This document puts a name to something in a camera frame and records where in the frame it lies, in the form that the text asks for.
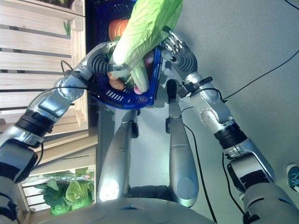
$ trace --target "wooden shelf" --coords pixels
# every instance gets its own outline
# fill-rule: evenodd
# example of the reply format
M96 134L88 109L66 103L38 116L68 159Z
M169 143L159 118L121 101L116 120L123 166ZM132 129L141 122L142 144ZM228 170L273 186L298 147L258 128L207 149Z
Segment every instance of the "wooden shelf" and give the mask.
M71 9L37 0L1 0L0 133L15 123L24 107L63 77L60 61L77 65L85 56L84 0ZM66 35L64 22L71 22ZM87 93L74 101L48 135L88 129Z

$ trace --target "sneaker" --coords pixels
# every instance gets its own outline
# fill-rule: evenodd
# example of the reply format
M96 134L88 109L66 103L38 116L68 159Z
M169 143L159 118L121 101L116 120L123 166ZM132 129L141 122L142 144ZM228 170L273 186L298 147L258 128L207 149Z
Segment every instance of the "sneaker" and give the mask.
M288 175L288 185L290 188L299 192L299 166L294 163L289 164L286 168L286 173Z

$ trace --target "wire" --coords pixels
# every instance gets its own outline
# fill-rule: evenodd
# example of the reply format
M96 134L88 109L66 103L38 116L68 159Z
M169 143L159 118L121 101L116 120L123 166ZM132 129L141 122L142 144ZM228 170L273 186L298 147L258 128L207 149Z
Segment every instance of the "wire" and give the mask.
M34 170L34 169L36 169L37 168L37 166L38 166L38 164L42 161L42 158L43 158L43 142L42 142L42 144L41 144L41 155L39 156L39 159L38 159L38 161L37 161L37 163L33 166L33 168L31 169L31 171L32 170Z
M27 108L29 108L29 107L32 105L32 103L33 103L37 98L39 98L41 95L45 94L46 92L49 92L49 91L51 91L51 90L55 90L55 89L65 89L65 88L68 88L68 89L87 90L89 93L91 93L91 94L95 94L95 93L91 92L89 89L84 88L84 87L76 87L76 86L56 86L56 87L49 88L49 89L47 89L47 90L45 90L45 91L39 93L36 97L33 98L33 100L31 100L31 102L28 104L28 107L27 107Z
M189 108L193 108L193 106L190 106L190 107L187 107L185 109L182 110L181 113L183 113L184 110L187 110ZM199 156L198 156L198 150L197 150L197 144L196 144L196 139L195 139L195 136L194 136L194 133L193 131L187 127L187 125L184 124L184 126L186 128L189 129L189 131L191 131L192 135L193 135L193 138L194 138L194 143L195 143L195 150L196 150L196 156L197 156L197 162L199 164L199 172L200 172L200 177L201 177L201 181L202 181L202 186L204 188L204 191L205 191L205 185L204 185L204 182L203 182L203 178L202 178L202 172L201 172L201 165L200 165L200 161L199 161ZM229 179L228 179L228 174L226 173L226 170L225 170L225 167L224 167L224 154L222 153L222 168L223 168L223 171L224 171L224 174L225 174L225 177L226 177L226 180L227 180L227 183L228 183L228 193L231 197L231 199L233 200L233 202L236 204L237 208L240 210L240 212L244 215L244 211L242 210L242 208L239 206L239 204L237 203L237 201L234 199L233 195L232 195L232 192L231 192L231 189L230 189L230 184L229 184Z
M193 108L193 107L194 107L194 106L190 106L190 107L187 107L187 108L183 109L182 112L181 112L181 114L182 114L185 110L190 109L190 108Z
M297 6L295 6L295 5L293 5L292 3L290 3L288 0L284 0L286 3L288 3L289 5L291 5L291 6L293 6L294 8L296 8L296 9L298 9L299 10L299 8L297 7Z
M207 205L209 206L213 221L217 223L216 216L214 214L213 208L211 206L209 197L208 197L207 192L206 192L206 185L205 185L205 181L204 181L202 170L201 170L201 164L200 164L200 161L199 161L199 154L198 154L198 150L197 150L197 143L196 143L195 135L194 135L193 131L187 125L184 124L184 126L186 128L188 128L188 130L192 133L192 136L193 136L193 139L194 139L194 144L195 144L195 151L196 151L197 163L198 163L199 172L200 172L201 183L202 183L202 187L204 189L204 193L205 193L205 196L206 196L206 202L207 202Z
M216 88L204 88L204 89L201 89L201 90L196 90L193 94L198 93L198 92L202 92L202 91L205 91L205 90L215 90L215 91L217 91L217 92L219 93L219 96L220 96L221 101L222 101L223 103L226 103L226 102L227 102L227 100L225 100L225 99L222 98L222 94L221 94L221 92L220 92L218 89L216 89Z
M234 93L230 94L229 96L225 97L223 100L226 100L226 99L232 97L233 95L235 95L235 94L237 94L238 92L240 92L241 90L245 89L247 86L249 86L250 84L252 84L252 83L255 82L256 80L258 80L258 79L260 79L261 77L263 77L263 76L265 76L265 75L267 75L267 74L273 72L274 70L280 68L281 66L283 66L284 64L286 64L287 62L289 62L290 60L292 60L298 53L299 53L299 50L297 50L297 52L296 52L292 57L290 57L288 60L286 60L285 62L283 62L283 63L280 64L279 66L277 66L277 67L271 69L270 71L266 72L265 74L263 74L263 75L257 77L256 79L252 80L250 83L246 84L246 85L243 86L241 89L239 89L239 90L237 90L236 92L234 92Z
M68 64L65 60L61 60L60 61L60 66L61 66L61 69L62 69L62 72L64 73L64 63L71 69L73 70L73 68L70 66L70 64Z
M240 212L245 215L243 209L239 206L238 202L234 199L231 189L230 189L230 184L229 184L229 179L228 179L228 174L226 173L225 167L224 167L224 153L222 153L222 168L223 168L223 172L225 174L226 177L226 181L228 182L228 193L229 196L231 197L231 199L233 200L233 202L235 203L235 205L237 206L237 208L240 210Z

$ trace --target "blue basket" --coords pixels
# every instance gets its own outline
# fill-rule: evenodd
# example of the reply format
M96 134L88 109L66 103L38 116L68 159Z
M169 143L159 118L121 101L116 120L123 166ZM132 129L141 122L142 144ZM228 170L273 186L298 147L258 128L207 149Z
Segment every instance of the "blue basket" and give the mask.
M97 44L109 41L108 28L113 20L129 19L135 1L133 0L92 0L86 6L86 37L87 52ZM102 103L124 110L140 109L154 104L160 79L161 51L154 49L155 57L151 76L149 77L149 90L138 95L129 88L122 91L112 88L106 74L96 74L95 88L98 94L95 98Z

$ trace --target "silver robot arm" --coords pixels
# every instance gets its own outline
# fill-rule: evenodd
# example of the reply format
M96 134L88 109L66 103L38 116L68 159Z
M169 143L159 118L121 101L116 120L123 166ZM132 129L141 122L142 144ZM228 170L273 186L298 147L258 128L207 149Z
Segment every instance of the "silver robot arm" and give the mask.
M14 184L23 181L33 169L37 154L29 147L39 147L44 135L63 116L71 103L83 95L95 73L122 70L125 65L105 61L117 42L96 46L56 88L35 98L26 112L0 135L0 223L16 219Z
M183 79L178 94L189 96L199 112L201 122L222 146L230 160L228 172L235 187L245 192L245 224L297 223L299 211L289 196L274 184L270 164L253 141L235 122L220 92L211 84L212 78L203 78L197 70L197 60L183 39L169 28L162 56L172 62Z

